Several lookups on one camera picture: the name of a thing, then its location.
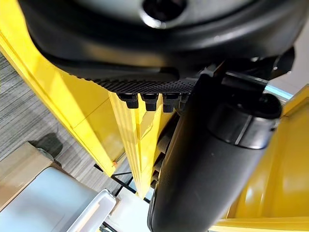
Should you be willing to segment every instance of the black plastic housing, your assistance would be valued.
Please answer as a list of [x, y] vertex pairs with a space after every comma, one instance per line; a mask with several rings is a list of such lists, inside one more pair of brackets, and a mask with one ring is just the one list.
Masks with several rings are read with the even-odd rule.
[[240, 194], [263, 156], [281, 115], [280, 102], [270, 94], [257, 101], [249, 95], [233, 99], [238, 94], [233, 91], [230, 95], [210, 77], [199, 79], [150, 203], [152, 232], [207, 231]]
[[115, 21], [71, 0], [20, 0], [38, 50], [60, 69], [117, 93], [190, 93], [209, 62], [283, 54], [307, 0], [259, 0], [226, 17], [157, 30]]

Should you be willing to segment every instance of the yellow metal beam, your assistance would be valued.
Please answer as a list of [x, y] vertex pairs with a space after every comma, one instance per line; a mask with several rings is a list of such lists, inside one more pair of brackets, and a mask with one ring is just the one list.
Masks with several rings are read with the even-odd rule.
[[0, 4], [0, 51], [104, 172], [112, 175], [113, 160], [124, 149], [107, 90], [48, 62], [33, 45], [16, 0]]
[[172, 114], [162, 113], [162, 96], [155, 112], [146, 111], [140, 96], [138, 109], [128, 109], [115, 93], [110, 93], [110, 100], [138, 195], [143, 198], [150, 186], [158, 136]]

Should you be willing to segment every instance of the floor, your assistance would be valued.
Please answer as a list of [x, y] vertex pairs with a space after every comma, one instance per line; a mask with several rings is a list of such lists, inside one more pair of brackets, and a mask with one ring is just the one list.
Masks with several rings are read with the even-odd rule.
[[[36, 141], [54, 133], [62, 143], [56, 156], [62, 168], [90, 188], [116, 192], [120, 185], [94, 167], [94, 160], [41, 103], [0, 53], [0, 160], [24, 141]], [[127, 160], [116, 173], [129, 172]], [[128, 181], [131, 175], [119, 179]]]

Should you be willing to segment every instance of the metal rod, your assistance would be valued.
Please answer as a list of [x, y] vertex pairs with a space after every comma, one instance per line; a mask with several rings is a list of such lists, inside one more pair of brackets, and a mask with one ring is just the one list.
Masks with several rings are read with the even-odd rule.
[[118, 231], [115, 230], [112, 226], [110, 226], [107, 222], [104, 221], [102, 224], [103, 224], [103, 226], [105, 226], [106, 228], [108, 228], [110, 231], [112, 231], [112, 232], [118, 232]]
[[127, 173], [116, 173], [116, 174], [113, 174], [113, 176], [126, 175], [126, 174], [132, 174], [132, 172], [127, 172]]
[[119, 180], [117, 177], [115, 177], [114, 175], [111, 176], [111, 179], [113, 179], [114, 181], [116, 181], [118, 184], [120, 184], [121, 186], [125, 187], [126, 189], [128, 189], [129, 191], [133, 192], [134, 194], [136, 193], [136, 191], [131, 188], [129, 185], [127, 185], [126, 183], [124, 183], [123, 181]]

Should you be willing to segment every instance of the white plastic object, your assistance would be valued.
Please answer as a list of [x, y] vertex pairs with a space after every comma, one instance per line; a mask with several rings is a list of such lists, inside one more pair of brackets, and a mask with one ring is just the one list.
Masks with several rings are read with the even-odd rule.
[[71, 225], [67, 232], [95, 232], [116, 205], [116, 199], [105, 189], [101, 191]]
[[[49, 167], [0, 212], [0, 232], [66, 232], [76, 220], [82, 220], [85, 229], [90, 228], [90, 222], [96, 226], [99, 224], [95, 230], [87, 230], [96, 231], [107, 211], [110, 212], [115, 205], [115, 199], [107, 197], [107, 190], [101, 193], [98, 195], [74, 178]], [[87, 212], [96, 204], [94, 202], [99, 203], [99, 207], [89, 217]]]

